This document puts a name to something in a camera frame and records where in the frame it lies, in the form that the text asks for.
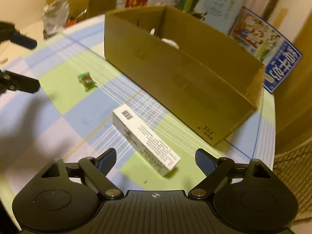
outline table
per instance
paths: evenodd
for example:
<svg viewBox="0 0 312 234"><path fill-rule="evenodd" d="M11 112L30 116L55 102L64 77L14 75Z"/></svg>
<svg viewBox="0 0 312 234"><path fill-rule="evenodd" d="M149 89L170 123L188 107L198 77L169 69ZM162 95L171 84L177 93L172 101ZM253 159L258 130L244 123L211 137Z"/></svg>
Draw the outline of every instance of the table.
<svg viewBox="0 0 312 234"><path fill-rule="evenodd" d="M10 92L0 101L0 197L11 216L14 196L50 160L76 162L110 147L117 162L108 178L127 190L188 192L204 179L194 154L203 148L235 162L261 159L271 169L275 147L274 97L263 90L256 111L215 148L103 59L104 16L66 29L11 62L5 69L38 78L36 94ZM85 92L77 75L90 71L98 88ZM112 110L126 103L180 157L162 177L112 125Z"/></svg>

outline wicker mat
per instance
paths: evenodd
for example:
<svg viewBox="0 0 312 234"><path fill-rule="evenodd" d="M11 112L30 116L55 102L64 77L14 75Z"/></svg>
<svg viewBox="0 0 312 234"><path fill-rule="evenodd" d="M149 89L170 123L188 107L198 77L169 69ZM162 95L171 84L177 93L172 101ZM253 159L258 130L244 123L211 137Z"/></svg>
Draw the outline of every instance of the wicker mat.
<svg viewBox="0 0 312 234"><path fill-rule="evenodd" d="M273 172L299 202L294 224L312 221L312 143L276 155Z"/></svg>

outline open cardboard box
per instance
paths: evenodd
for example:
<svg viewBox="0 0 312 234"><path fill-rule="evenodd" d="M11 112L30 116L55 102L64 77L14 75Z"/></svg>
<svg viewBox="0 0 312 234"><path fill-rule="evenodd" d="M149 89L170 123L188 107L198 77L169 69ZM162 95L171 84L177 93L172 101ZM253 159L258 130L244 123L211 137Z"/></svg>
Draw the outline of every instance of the open cardboard box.
<svg viewBox="0 0 312 234"><path fill-rule="evenodd" d="M108 12L104 43L111 64L212 146L257 109L264 65L183 11L151 6Z"/></svg>

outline light blue book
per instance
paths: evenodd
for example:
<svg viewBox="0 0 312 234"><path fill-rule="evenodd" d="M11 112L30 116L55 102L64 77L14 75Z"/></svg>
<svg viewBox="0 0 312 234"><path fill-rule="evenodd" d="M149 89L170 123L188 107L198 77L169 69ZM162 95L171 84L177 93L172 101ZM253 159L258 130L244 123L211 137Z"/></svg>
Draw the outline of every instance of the light blue book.
<svg viewBox="0 0 312 234"><path fill-rule="evenodd" d="M228 35L244 0L199 0L194 11L207 25Z"/></svg>

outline ribbed black surface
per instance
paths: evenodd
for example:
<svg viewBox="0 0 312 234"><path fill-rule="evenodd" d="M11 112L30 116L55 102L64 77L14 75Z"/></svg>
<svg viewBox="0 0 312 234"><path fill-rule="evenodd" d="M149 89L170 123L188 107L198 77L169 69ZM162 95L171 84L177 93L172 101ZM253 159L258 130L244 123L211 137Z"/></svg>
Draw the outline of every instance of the ribbed black surface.
<svg viewBox="0 0 312 234"><path fill-rule="evenodd" d="M242 232L224 225L214 216L207 203L190 200L183 191L129 191L121 200L104 203L91 221L67 234L242 234Z"/></svg>

